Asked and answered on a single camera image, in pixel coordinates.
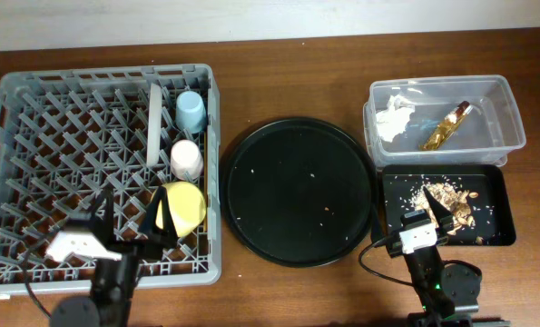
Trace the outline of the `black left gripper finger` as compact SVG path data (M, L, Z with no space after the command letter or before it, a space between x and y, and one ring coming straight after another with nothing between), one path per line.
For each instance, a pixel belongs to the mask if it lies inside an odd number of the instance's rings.
M114 241L113 217L113 188L106 186L95 197L87 212L86 226L100 243L112 243Z
M139 232L147 237L150 243L162 248L174 248L178 242L178 234L172 220L167 189L159 186L146 208Z

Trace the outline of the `food scraps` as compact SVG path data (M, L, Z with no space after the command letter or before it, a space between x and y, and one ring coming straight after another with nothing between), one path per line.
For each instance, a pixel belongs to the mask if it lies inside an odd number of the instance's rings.
M415 211L425 210L436 227L438 227L438 219L430 208L430 204L424 193L425 189L452 213L453 228L448 232L449 235L455 236L467 227L474 227L476 225L471 207L467 202L468 197L475 196L476 193L471 193L468 190L458 191L450 183L425 183L416 192L412 193L408 201L411 207Z

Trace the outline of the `yellow bowl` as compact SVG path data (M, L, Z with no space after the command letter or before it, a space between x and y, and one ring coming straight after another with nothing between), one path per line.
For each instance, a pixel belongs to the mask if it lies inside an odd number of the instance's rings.
M163 184L172 223L179 238L189 235L204 220L207 206L201 190L188 182Z

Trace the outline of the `pink plastic cup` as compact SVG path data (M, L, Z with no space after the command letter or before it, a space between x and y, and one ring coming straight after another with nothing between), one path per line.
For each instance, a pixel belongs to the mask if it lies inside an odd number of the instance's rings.
M204 169L199 146L190 140L180 140L171 149L171 169L178 179L197 181Z

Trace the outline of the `gold foil snack wrapper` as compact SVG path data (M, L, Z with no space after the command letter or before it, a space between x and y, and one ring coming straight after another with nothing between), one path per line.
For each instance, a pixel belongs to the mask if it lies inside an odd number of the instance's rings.
M460 103L437 125L435 131L420 146L420 149L422 151L435 151L441 147L463 123L472 109L473 107L468 101Z

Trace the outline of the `white paper napkin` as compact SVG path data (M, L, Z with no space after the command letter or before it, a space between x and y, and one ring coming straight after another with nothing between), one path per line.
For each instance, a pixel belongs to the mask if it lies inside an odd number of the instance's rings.
M404 96L391 95L387 109L376 113L377 129L380 139L391 143L394 138L407 129L410 115L415 112L415 106Z

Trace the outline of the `light grey plate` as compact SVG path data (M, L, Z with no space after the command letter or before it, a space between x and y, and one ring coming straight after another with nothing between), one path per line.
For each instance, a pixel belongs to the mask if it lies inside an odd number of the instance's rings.
M147 129L146 163L153 167L159 162L162 119L162 91L157 84L151 84Z

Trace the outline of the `blue plastic cup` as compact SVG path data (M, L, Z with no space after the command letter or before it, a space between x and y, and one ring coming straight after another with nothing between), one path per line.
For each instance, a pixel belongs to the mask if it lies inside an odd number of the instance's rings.
M206 109L201 96L185 91L176 99L176 124L180 130L191 134L200 133L206 126Z

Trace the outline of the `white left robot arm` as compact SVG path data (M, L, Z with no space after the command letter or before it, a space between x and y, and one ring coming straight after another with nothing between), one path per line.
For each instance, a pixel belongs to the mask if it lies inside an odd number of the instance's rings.
M87 211L68 218L47 247L56 262L70 254L96 260L90 293L62 300L51 313L51 326L125 326L140 281L140 262L159 261L179 239L162 186L154 192L139 227L143 239L117 240L113 217L113 189L106 187Z

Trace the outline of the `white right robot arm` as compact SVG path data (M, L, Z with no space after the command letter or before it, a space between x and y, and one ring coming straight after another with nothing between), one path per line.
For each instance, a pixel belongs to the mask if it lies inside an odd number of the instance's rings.
M438 247L447 243L453 230L453 214L423 190L436 221L428 212L418 210L400 217L402 227L386 237L384 245L390 257L405 259L412 287L423 311L407 317L409 326L510 326L501 318L475 320L479 311L478 295L483 275L471 263L443 260Z

